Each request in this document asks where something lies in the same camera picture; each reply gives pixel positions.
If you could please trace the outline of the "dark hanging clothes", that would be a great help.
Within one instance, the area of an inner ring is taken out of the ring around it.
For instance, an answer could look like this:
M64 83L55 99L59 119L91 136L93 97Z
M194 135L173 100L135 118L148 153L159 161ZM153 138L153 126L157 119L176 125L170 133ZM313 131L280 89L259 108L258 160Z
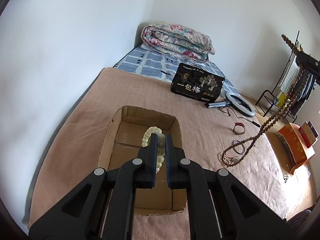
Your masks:
M309 99L310 94L316 85L316 78L312 74L303 73L302 77L296 84L295 90L302 86L304 79L305 85L303 86L303 89L298 93L295 103L290 107L290 112L293 116L297 116L306 100Z

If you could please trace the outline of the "books on orange box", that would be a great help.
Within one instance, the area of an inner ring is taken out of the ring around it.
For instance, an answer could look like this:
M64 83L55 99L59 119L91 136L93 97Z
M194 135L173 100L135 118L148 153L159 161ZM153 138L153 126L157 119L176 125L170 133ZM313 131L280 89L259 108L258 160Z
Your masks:
M298 130L303 137L307 148L310 148L317 142L319 133L311 121L304 122L304 124Z

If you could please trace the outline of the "red cord jade pendant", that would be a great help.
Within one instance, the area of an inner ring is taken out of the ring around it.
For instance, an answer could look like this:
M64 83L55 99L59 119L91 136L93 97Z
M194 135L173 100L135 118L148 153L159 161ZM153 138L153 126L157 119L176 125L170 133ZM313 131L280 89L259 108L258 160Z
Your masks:
M224 155L223 159L225 161L229 162L229 163L237 163L239 161L239 157L238 156L229 157L227 155Z

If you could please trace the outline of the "orange covered box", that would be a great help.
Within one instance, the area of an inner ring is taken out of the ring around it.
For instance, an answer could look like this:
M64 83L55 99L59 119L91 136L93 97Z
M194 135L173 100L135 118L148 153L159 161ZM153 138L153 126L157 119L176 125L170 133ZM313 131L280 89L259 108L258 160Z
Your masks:
M289 123L277 132L277 135L285 142L291 153L291 175L297 168L306 164L316 153L312 146L307 146L299 129L300 127L297 124Z

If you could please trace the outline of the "dark metal bangle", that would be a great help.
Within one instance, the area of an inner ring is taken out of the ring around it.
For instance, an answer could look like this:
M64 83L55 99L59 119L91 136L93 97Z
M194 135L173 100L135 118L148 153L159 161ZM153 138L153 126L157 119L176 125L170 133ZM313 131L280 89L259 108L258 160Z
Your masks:
M232 142L233 150L236 154L243 155L246 151L245 146L243 144L236 145L237 143L239 143L238 140Z

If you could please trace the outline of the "open cardboard box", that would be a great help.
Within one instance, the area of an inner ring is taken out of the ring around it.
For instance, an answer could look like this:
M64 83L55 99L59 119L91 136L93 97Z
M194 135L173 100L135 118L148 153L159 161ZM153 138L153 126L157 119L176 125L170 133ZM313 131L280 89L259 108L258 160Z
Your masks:
M123 106L108 124L97 166L114 170L142 153L141 159L147 170L155 171L157 159L148 161L148 152L142 149L143 136L150 127L157 127L164 135L171 135L173 145L182 148L180 124L174 116L135 106ZM187 205L186 191L168 187L165 163L153 178L155 186L152 189L137 189L135 214L170 215L183 211Z

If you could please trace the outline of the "folded floral quilt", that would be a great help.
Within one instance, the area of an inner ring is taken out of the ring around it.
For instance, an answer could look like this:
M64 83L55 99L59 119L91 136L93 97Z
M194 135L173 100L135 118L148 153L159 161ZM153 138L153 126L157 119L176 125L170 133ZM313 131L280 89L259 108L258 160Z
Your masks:
M158 53L206 62L215 54L210 37L179 24L152 22L143 28L143 43Z

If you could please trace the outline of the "folded tripod stand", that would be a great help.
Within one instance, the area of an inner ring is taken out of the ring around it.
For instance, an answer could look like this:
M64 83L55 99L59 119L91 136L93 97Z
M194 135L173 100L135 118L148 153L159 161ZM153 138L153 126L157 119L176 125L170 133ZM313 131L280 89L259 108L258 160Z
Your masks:
M230 105L231 105L231 102L228 100L204 104L204 106L207 108L225 108L225 107L229 107Z

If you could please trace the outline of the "black snack bag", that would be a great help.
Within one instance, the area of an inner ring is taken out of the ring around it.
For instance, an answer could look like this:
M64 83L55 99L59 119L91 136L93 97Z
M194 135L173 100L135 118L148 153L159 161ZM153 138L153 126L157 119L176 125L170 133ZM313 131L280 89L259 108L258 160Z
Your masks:
M224 81L224 77L180 63L171 83L171 92L197 101L214 103L220 96Z

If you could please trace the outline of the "red strap wristwatch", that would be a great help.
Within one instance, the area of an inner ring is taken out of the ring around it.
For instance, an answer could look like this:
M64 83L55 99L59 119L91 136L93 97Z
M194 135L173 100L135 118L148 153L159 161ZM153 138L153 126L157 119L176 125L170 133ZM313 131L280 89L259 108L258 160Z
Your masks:
M233 127L233 133L235 135L243 135L245 134L246 127L242 122L236 122Z

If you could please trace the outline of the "striped hanging cloth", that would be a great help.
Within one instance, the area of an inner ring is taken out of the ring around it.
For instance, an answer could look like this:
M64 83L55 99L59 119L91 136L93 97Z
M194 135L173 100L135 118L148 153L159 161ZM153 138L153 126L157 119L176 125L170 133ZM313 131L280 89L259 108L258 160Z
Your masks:
M287 94L295 81L300 68L296 64L296 55L292 54L284 72L284 76L279 83L279 89L282 93Z

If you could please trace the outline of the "yellow green box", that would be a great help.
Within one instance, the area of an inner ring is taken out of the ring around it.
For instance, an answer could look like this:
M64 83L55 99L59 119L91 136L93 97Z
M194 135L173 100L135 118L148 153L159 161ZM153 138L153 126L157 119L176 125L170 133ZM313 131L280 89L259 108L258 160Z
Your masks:
M275 104L277 108L280 108L286 101L287 95L284 92L280 92L275 98Z

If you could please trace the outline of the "black clothes rack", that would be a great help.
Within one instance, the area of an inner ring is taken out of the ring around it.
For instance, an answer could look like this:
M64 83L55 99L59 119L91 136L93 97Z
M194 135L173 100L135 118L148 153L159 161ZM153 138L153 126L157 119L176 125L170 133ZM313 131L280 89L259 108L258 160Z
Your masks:
M291 54L275 87L272 90L264 90L255 105L263 111L263 116L271 115L291 99L291 90L299 90L295 102L282 117L285 121L296 121L311 91L319 84L319 61L304 52L298 38L292 42L284 34L281 37L290 47Z

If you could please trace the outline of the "blue checked bed sheet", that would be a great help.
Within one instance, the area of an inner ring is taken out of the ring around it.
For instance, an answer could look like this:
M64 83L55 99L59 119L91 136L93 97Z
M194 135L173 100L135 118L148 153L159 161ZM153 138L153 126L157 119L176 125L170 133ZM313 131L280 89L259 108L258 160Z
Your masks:
M211 61L200 62L196 60L179 59L168 54L160 54L156 51L146 50L146 48L147 46L145 44L136 47L119 61L116 68L129 73L148 76L172 83L178 65L180 63L185 63L224 77L225 81L220 93L220 96L223 96L223 98L226 97L227 92L240 94L223 72Z

